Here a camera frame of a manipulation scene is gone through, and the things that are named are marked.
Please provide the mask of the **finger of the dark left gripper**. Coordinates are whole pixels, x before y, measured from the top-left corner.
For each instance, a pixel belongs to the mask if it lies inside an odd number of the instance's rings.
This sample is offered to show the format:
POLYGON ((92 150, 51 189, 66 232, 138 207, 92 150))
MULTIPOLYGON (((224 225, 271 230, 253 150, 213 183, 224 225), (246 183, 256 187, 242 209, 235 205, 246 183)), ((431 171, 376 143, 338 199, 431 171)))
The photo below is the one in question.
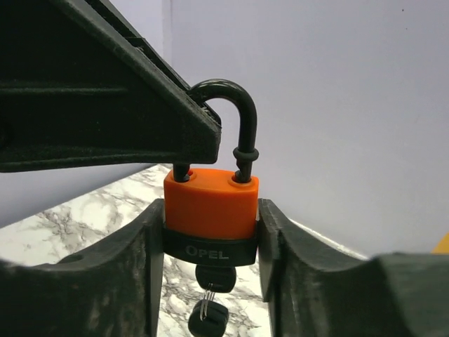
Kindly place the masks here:
POLYGON ((111 117, 118 121, 122 117, 131 118, 126 122, 127 126, 138 122, 145 122, 151 118, 159 118, 160 126, 169 124, 181 124, 181 119, 188 118, 188 124, 192 123, 189 116, 195 114, 203 117, 207 122, 221 125, 220 117, 211 108, 203 105, 195 105, 187 97, 188 85, 179 78, 174 70, 159 56, 137 30, 120 14, 110 1, 88 1, 87 4, 107 22, 108 28, 116 32, 126 40, 129 48, 134 48, 145 60, 151 71, 159 78, 158 81, 150 79, 144 82, 142 75, 145 71, 141 67, 133 69, 134 75, 127 73, 124 66, 117 66, 117 61, 107 57, 106 63, 117 79, 128 86, 125 93, 94 98, 91 100, 93 107, 89 109, 97 117, 111 117))
POLYGON ((221 127, 191 114, 130 126, 89 109, 125 93, 107 57, 145 83, 159 78, 88 1, 1 2, 1 170, 39 171, 127 163, 212 164, 221 127))

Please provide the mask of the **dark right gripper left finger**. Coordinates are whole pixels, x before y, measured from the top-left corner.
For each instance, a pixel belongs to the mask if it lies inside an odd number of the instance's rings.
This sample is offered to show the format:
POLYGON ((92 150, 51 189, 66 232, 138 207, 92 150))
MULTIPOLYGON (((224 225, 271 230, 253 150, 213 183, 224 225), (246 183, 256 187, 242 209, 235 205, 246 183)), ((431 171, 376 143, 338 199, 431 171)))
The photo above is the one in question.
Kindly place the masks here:
POLYGON ((2 336, 156 336, 163 200, 56 264, 1 261, 2 336))

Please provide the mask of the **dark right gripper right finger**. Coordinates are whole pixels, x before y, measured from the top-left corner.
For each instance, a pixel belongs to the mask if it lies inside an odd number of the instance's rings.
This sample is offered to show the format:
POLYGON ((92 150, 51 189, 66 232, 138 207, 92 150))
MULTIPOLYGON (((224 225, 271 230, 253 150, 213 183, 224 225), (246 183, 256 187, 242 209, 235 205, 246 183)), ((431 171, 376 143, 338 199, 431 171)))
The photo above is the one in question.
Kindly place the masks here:
POLYGON ((447 336, 448 257, 353 258, 259 201, 259 269, 274 336, 447 336))

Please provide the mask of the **black keys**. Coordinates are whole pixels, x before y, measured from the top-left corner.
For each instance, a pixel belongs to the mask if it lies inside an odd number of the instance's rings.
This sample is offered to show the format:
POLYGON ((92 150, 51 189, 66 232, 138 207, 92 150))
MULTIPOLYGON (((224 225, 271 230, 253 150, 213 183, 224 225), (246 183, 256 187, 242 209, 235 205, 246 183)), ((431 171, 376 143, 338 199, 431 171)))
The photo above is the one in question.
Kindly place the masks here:
POLYGON ((197 265, 195 275, 205 292, 189 316, 189 332, 196 337, 224 336, 229 310, 215 301, 215 294, 232 291, 236 283, 236 268, 197 265))

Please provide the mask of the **orange black padlock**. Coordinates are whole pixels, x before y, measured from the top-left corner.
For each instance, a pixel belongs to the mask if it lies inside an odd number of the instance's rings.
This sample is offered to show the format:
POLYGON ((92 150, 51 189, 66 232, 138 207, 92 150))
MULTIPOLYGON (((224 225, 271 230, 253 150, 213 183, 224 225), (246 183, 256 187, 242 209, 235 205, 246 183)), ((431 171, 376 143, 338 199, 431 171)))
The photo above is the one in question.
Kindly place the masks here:
POLYGON ((252 265, 259 192, 259 180, 252 175, 259 157, 255 103, 245 89, 224 79, 202 81, 189 94, 198 103, 221 98, 237 108, 239 139, 233 151, 237 170, 174 165, 163 182, 163 250, 196 265, 252 265))

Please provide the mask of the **round pastel drawer cabinet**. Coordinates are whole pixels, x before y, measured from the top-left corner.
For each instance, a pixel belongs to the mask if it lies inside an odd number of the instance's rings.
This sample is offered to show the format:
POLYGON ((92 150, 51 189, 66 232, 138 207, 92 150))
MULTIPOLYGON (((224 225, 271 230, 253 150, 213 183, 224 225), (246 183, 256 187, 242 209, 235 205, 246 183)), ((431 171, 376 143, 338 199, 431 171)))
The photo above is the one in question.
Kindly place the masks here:
POLYGON ((449 233, 440 240, 440 242, 432 250, 433 254, 449 254, 449 233))

